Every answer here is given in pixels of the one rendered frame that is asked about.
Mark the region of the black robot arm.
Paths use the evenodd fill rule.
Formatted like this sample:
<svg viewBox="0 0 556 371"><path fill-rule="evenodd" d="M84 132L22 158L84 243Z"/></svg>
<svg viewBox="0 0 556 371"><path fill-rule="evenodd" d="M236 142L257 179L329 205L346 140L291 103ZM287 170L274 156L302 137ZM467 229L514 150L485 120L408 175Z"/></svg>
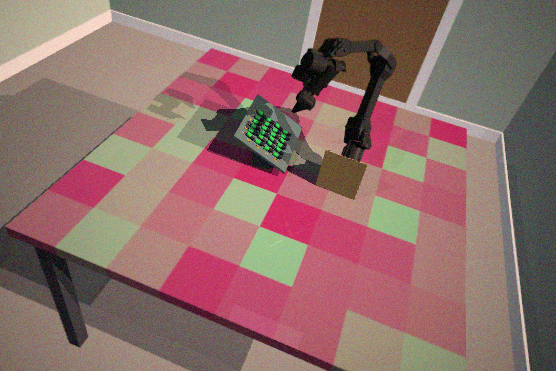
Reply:
<svg viewBox="0 0 556 371"><path fill-rule="evenodd" d="M365 149L369 150L372 146L370 118L384 82L396 67L396 60L392 53L378 40L352 42L343 38L326 39L317 51L307 50L291 76L304 82L302 84L305 85L304 87L309 84L314 74L330 82L340 71L346 72L345 62L332 58L361 52L367 53L371 78L357 114L348 118L344 135L344 143L347 145L341 153L342 156L358 162L361 161ZM374 53L379 56L375 56Z"/></svg>

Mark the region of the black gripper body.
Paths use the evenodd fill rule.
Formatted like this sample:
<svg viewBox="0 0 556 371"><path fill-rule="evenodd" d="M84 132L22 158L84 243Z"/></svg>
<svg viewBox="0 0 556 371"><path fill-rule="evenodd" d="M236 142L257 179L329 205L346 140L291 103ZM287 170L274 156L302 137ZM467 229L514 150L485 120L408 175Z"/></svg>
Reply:
<svg viewBox="0 0 556 371"><path fill-rule="evenodd" d="M306 90L301 90L296 97L296 101L307 110L311 111L316 103L316 99L313 97L314 94L318 97L320 92L326 88L328 84L329 82L323 80L320 75L314 74L311 81L306 86L308 92Z"/></svg>

